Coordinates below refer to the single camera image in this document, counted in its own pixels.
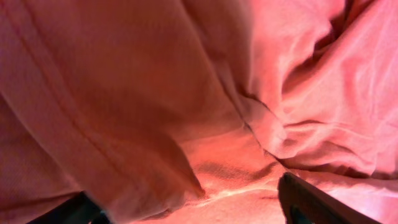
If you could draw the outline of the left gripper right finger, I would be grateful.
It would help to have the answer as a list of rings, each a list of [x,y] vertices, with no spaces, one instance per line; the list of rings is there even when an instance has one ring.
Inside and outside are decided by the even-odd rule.
[[[379,224],[290,172],[279,179],[277,189],[288,224]]]

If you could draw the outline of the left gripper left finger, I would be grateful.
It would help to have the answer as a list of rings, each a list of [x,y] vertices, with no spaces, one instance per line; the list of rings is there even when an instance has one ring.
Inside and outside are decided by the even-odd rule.
[[[28,224],[111,224],[111,221],[97,204],[80,192]]]

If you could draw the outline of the coral red t-shirt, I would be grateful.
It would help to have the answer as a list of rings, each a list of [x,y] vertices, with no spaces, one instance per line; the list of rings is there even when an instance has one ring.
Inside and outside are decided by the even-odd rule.
[[[397,222],[396,1],[1,2],[2,223],[283,223],[285,172]]]

